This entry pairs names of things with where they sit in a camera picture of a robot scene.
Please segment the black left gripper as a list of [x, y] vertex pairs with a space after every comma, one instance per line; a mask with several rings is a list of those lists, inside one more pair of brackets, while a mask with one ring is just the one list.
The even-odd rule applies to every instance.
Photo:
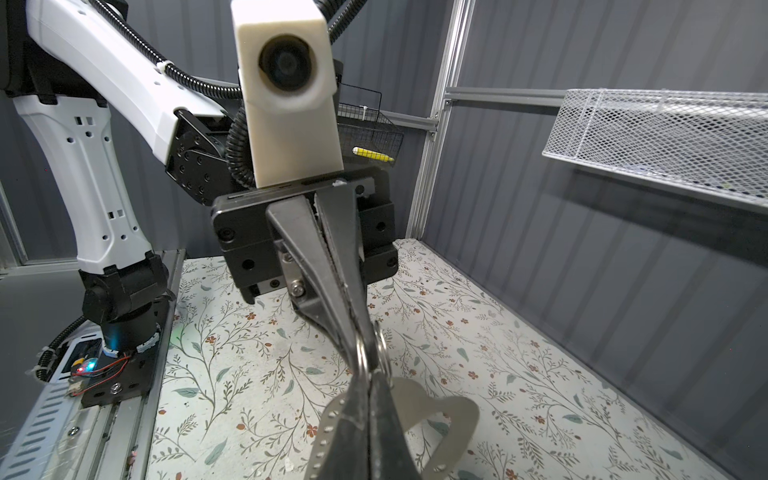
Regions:
[[[338, 181], [347, 184], [333, 186]], [[321, 227], [308, 201], [318, 190], [315, 207]], [[268, 221], [275, 247], [292, 257], [284, 272], [291, 282], [303, 282], [305, 292], [295, 298], [299, 313], [322, 327], [352, 371], [361, 374], [357, 334], [371, 365], [375, 363], [366, 284], [398, 270], [388, 173], [366, 167], [218, 197], [212, 225], [234, 283], [248, 303], [286, 286]]]

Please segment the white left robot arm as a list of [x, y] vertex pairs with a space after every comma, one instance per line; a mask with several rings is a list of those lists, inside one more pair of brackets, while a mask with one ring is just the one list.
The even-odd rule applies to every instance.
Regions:
[[354, 371], [382, 367], [366, 307], [391, 276], [376, 170], [348, 171], [331, 46], [351, 2], [235, 1], [236, 85], [192, 76], [126, 22], [122, 1], [5, 1], [1, 84], [53, 172], [74, 228], [83, 313], [102, 331], [106, 377], [152, 349], [150, 305], [168, 273], [133, 212], [112, 138], [121, 114], [170, 177], [214, 210], [243, 298], [286, 286]]

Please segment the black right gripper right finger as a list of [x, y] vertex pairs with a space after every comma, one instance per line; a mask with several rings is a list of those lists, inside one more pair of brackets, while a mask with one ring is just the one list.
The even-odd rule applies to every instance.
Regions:
[[387, 377], [375, 372], [369, 392], [368, 478], [373, 480], [420, 480], [411, 458]]

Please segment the aluminium mounting rail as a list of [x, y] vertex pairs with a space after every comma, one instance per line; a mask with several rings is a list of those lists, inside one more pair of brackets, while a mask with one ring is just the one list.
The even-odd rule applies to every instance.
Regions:
[[39, 384], [24, 423], [1, 435], [2, 478], [145, 478], [174, 307], [170, 301], [150, 392], [107, 406], [84, 408], [67, 395], [71, 366], [79, 356], [96, 353], [102, 339], [99, 327], [90, 322], [71, 332], [59, 346], [49, 380]]

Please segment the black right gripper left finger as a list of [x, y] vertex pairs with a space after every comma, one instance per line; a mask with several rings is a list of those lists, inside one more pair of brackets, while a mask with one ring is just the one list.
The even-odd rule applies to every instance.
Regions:
[[369, 478], [370, 375], [354, 375], [326, 406], [311, 450], [312, 479]]

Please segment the yellow marker in basket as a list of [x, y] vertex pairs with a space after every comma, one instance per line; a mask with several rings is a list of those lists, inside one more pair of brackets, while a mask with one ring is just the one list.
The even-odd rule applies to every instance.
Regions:
[[354, 147], [352, 153], [359, 157], [383, 163], [393, 163], [395, 161], [395, 158], [390, 155], [362, 147]]

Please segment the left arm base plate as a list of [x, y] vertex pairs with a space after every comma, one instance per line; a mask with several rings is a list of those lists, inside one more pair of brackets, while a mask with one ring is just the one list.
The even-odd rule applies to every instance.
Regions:
[[170, 299], [164, 295], [101, 327], [99, 350], [70, 368], [67, 395], [84, 408], [107, 406], [148, 394], [155, 379]]

